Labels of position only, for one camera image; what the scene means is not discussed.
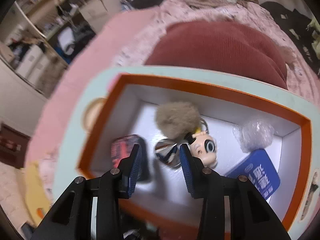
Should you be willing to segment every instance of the fluffy pom-pom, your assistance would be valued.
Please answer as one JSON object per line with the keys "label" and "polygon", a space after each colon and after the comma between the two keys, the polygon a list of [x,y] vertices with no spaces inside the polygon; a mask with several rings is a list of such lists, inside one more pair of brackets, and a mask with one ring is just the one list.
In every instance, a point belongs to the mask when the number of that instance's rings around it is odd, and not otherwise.
{"label": "fluffy pom-pom", "polygon": [[158,107],[155,121],[167,138],[182,139],[199,127],[200,114],[189,102],[171,102]]}

